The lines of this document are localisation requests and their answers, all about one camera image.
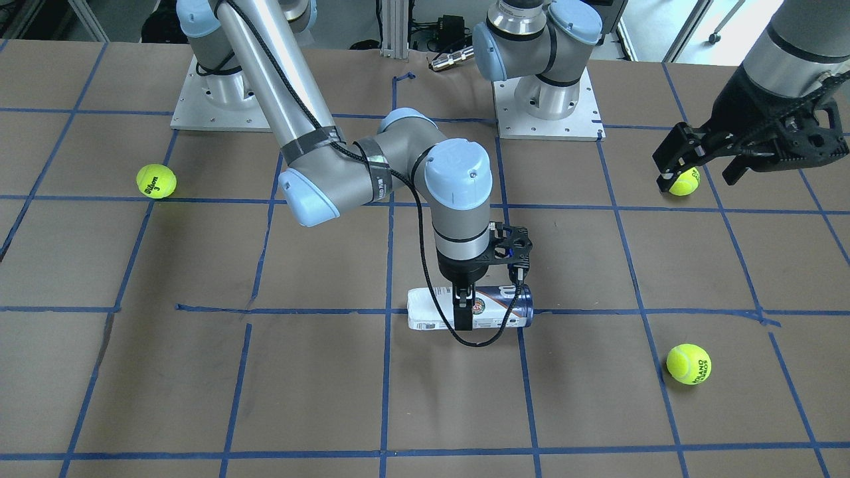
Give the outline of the white blue tennis ball can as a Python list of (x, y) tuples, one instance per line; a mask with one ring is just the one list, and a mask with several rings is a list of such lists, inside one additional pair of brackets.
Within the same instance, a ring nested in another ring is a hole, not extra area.
[[(453, 293), (451, 287), (435, 287), (435, 296), (441, 311), (453, 329), (456, 328), (453, 315)], [(514, 285), (478, 285), (475, 288), (475, 300), (471, 312), (471, 326), (474, 329), (498, 329), (506, 315), (508, 305), (513, 300)], [(438, 315), (433, 297), (427, 287), (408, 291), (408, 327), (413, 330), (444, 330), (446, 324)], [(533, 321), (533, 297), (528, 285), (523, 285), (507, 327), (527, 327)]]

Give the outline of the tennis ball far outer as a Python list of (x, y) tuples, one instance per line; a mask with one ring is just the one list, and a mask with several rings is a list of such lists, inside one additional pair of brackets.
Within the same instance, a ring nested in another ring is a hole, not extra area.
[(668, 193), (675, 197), (689, 196), (699, 188), (701, 184), (701, 173), (698, 167), (692, 167), (681, 173), (671, 185)]

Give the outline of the tennis ball centre row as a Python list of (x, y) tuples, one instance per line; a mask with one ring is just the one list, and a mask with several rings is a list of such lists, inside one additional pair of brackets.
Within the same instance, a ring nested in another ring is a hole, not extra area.
[(698, 385), (706, 381), (713, 371), (710, 354), (701, 346), (680, 344), (667, 353), (667, 371), (677, 382)]

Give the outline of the tennis ball by near base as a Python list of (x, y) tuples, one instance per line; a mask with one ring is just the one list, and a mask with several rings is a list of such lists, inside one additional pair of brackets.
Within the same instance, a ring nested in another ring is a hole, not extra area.
[(169, 197), (178, 185), (178, 179), (173, 170), (161, 164), (141, 167), (135, 181), (139, 192), (149, 199)]

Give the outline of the aluminium frame post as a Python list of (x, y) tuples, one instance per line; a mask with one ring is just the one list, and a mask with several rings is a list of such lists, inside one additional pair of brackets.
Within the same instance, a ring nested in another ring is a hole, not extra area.
[(380, 46), (383, 57), (407, 61), (410, 46), (410, 19), (412, 2), (392, 0), (377, 1)]

